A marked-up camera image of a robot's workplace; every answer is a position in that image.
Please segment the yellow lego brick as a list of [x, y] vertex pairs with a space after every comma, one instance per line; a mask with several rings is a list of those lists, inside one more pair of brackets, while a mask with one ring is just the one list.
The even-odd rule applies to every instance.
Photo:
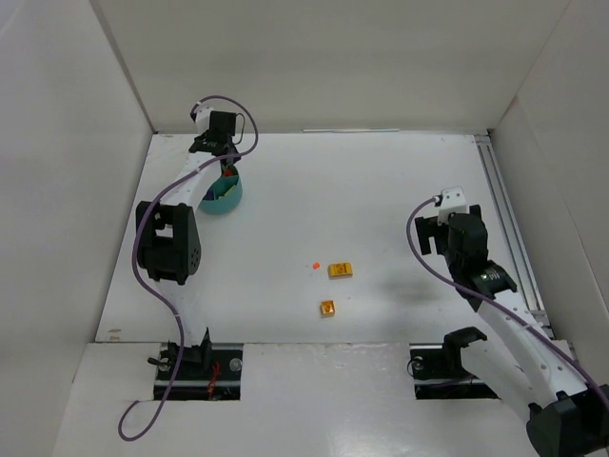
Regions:
[[330, 279], [349, 278], [353, 276], [353, 267], [350, 263], [330, 264], [327, 269]]

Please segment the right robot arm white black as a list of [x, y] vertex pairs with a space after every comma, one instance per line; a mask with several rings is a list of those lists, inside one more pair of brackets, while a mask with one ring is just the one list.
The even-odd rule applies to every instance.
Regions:
[[418, 261], [441, 255], [454, 288], [499, 337], [504, 350], [475, 327], [446, 334], [442, 344], [414, 348], [412, 376], [429, 387], [448, 388], [478, 379], [524, 422], [539, 456], [585, 456], [608, 447], [608, 387], [599, 385], [560, 349], [532, 315], [516, 283], [488, 257], [488, 232], [478, 206], [442, 208], [439, 196], [422, 202], [438, 209], [424, 218], [413, 211], [405, 225]]

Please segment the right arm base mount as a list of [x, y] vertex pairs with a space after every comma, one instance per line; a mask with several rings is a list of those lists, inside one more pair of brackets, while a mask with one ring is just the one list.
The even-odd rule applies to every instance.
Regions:
[[487, 336], [477, 328], [447, 333], [441, 343], [409, 345], [406, 370], [417, 400], [498, 400], [499, 396], [462, 365], [462, 350]]

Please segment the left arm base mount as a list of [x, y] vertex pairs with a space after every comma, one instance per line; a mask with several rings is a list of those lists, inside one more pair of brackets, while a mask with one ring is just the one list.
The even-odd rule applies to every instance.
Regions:
[[[168, 401], [237, 401], [241, 397], [244, 346], [204, 340], [186, 347]], [[178, 345], [162, 346], [147, 362], [156, 369], [153, 397], [161, 400], [177, 362]]]

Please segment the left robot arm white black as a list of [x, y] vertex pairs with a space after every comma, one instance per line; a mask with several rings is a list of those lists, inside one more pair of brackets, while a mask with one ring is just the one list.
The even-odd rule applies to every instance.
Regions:
[[144, 286], [172, 313], [179, 340], [169, 343], [155, 363], [180, 371], [207, 371], [212, 364], [212, 348], [207, 332], [187, 345], [186, 285], [202, 261], [202, 245], [196, 210], [221, 215], [233, 210], [243, 195], [240, 160], [234, 140], [241, 113], [197, 108], [191, 113], [198, 135], [187, 151], [187, 161], [176, 181], [151, 201], [139, 202], [135, 209], [136, 240], [132, 268], [139, 283], [144, 271], [154, 283]]

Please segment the yellow-orange square lego brick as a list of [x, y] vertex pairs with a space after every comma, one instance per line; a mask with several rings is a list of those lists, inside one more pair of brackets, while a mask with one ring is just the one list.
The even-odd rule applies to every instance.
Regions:
[[336, 314], [336, 307], [332, 300], [322, 301], [320, 303], [320, 313], [323, 318], [334, 317]]

